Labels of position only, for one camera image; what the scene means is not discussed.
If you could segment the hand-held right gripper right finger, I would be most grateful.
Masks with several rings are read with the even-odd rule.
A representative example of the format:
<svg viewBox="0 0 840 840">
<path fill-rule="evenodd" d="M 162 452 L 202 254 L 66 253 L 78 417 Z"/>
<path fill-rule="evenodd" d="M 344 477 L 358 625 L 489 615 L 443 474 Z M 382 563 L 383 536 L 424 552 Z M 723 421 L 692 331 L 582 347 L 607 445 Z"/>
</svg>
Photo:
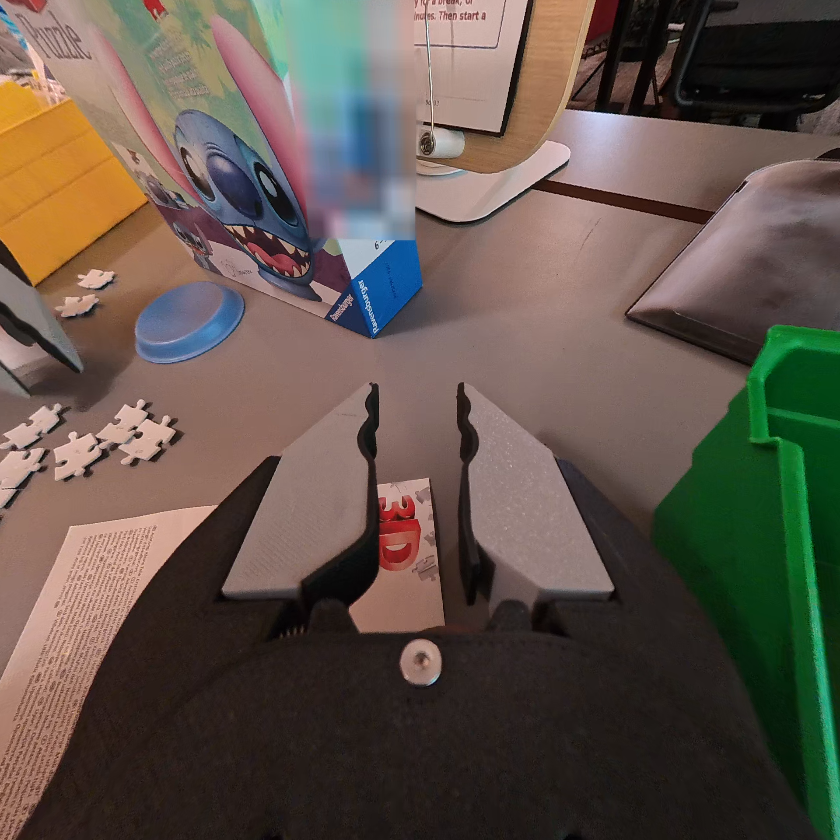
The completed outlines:
<svg viewBox="0 0 840 840">
<path fill-rule="evenodd" d="M 459 383 L 458 567 L 469 605 L 606 601 L 614 584 L 553 452 Z"/>
</svg>

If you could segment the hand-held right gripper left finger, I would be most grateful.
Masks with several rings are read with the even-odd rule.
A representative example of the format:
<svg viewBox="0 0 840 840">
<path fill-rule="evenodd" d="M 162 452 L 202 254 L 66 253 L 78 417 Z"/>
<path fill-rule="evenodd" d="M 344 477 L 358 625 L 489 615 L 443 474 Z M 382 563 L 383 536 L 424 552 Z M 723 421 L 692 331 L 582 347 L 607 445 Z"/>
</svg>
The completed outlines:
<svg viewBox="0 0 840 840">
<path fill-rule="evenodd" d="M 379 568 L 379 388 L 363 385 L 282 452 L 222 594 L 309 611 L 354 604 Z"/>
</svg>

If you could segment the blue white puzzle piece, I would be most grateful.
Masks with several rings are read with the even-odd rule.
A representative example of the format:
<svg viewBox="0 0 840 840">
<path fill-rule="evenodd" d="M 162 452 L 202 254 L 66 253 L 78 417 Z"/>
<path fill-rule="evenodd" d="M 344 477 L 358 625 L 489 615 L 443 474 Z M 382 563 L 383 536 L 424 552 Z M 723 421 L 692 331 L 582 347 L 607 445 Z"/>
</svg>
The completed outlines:
<svg viewBox="0 0 840 840">
<path fill-rule="evenodd" d="M 161 454 L 164 446 L 168 445 L 176 434 L 172 422 L 173 418 L 168 415 L 164 415 L 160 422 L 148 418 L 143 420 L 137 426 L 133 437 L 118 446 L 119 451 L 123 452 L 121 465 L 134 466 L 135 463 L 151 461 Z"/>
<path fill-rule="evenodd" d="M 113 422 L 96 433 L 100 450 L 110 450 L 132 440 L 139 426 L 149 415 L 145 406 L 146 401 L 143 399 L 139 399 L 134 405 L 122 405 L 115 414 Z"/>
</svg>

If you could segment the blue round puzzle stand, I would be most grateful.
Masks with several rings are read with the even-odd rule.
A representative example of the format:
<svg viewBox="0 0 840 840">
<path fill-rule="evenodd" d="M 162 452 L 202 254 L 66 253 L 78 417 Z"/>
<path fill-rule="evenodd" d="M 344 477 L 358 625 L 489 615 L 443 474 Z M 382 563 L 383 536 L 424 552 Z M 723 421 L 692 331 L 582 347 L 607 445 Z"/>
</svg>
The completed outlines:
<svg viewBox="0 0 840 840">
<path fill-rule="evenodd" d="M 175 287 L 140 313 L 136 352 L 156 364 L 188 361 L 225 341 L 244 314 L 245 300 L 233 288 L 209 280 Z"/>
</svg>

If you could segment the cartoon puzzle box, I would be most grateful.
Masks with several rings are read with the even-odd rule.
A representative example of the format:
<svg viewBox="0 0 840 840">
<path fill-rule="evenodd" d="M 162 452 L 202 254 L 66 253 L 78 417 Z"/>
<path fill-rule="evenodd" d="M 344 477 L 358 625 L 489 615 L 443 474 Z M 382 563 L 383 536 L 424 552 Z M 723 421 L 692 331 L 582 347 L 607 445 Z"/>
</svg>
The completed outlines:
<svg viewBox="0 0 840 840">
<path fill-rule="evenodd" d="M 396 2 L 3 2 L 205 270 L 376 337 L 421 290 Z"/>
</svg>

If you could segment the yellow storage bin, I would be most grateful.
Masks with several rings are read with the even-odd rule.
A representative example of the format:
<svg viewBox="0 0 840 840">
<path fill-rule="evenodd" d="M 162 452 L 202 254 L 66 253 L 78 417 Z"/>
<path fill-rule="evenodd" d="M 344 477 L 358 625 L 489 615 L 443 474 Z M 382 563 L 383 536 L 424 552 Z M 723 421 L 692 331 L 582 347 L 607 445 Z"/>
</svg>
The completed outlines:
<svg viewBox="0 0 840 840">
<path fill-rule="evenodd" d="M 71 100 L 1 86 L 1 239 L 38 285 L 146 204 Z"/>
</svg>

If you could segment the green storage bin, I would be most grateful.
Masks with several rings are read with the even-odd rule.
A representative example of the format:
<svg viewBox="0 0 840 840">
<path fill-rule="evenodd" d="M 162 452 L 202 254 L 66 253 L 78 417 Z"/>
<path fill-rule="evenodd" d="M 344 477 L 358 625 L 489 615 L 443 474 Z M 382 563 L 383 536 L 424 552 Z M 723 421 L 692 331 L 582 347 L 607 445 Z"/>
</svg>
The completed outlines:
<svg viewBox="0 0 840 840">
<path fill-rule="evenodd" d="M 716 624 L 816 830 L 838 838 L 838 332 L 768 331 L 652 537 Z"/>
</svg>

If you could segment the white instruction leaflet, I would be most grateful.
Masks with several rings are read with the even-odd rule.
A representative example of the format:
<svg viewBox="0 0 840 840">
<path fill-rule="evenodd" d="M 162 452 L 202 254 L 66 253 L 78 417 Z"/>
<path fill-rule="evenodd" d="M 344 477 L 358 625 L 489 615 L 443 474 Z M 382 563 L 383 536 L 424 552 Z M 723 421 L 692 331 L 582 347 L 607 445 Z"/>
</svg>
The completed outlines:
<svg viewBox="0 0 840 840">
<path fill-rule="evenodd" d="M 365 633 L 442 625 L 430 480 L 378 486 L 386 507 L 414 507 L 418 543 L 382 549 L 371 588 L 350 608 Z M 91 683 L 144 587 L 214 506 L 71 527 L 1 683 L 1 838 L 15 838 L 67 747 Z"/>
</svg>

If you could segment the grey flat pouch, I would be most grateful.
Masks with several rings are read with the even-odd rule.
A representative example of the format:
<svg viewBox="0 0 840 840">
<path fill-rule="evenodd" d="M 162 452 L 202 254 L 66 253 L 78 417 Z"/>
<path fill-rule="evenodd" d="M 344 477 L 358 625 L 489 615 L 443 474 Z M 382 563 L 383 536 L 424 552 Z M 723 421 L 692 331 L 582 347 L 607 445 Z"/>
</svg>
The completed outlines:
<svg viewBox="0 0 840 840">
<path fill-rule="evenodd" d="M 776 325 L 839 330 L 839 149 L 749 174 L 626 310 L 743 364 Z"/>
</svg>

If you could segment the wooden stand with white base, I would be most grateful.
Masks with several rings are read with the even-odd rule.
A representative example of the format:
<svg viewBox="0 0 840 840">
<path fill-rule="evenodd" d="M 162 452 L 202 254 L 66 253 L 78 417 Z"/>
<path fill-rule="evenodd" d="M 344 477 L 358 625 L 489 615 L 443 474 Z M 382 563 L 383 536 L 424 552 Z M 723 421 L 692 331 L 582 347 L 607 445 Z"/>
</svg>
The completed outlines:
<svg viewBox="0 0 840 840">
<path fill-rule="evenodd" d="M 516 94 L 500 137 L 416 121 L 419 211 L 453 224 L 479 222 L 568 164 L 570 149 L 549 136 L 570 99 L 594 5 L 532 2 Z"/>
</svg>

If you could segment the white printed sign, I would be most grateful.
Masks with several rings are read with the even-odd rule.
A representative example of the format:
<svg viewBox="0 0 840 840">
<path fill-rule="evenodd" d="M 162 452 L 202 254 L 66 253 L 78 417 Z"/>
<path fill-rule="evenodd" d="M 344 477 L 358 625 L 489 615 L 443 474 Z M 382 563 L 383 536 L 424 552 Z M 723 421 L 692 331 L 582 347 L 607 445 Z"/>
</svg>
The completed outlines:
<svg viewBox="0 0 840 840">
<path fill-rule="evenodd" d="M 531 1 L 415 1 L 416 120 L 503 135 L 531 11 Z"/>
</svg>

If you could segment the black mesh chair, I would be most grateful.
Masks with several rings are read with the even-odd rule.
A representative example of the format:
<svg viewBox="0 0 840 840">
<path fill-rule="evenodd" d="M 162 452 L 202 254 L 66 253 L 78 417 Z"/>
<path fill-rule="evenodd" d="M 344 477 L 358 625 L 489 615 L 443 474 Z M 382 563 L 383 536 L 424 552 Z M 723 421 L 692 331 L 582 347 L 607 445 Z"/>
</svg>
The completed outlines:
<svg viewBox="0 0 840 840">
<path fill-rule="evenodd" d="M 668 100 L 683 120 L 794 131 L 838 89 L 838 1 L 706 1 L 689 9 Z"/>
</svg>

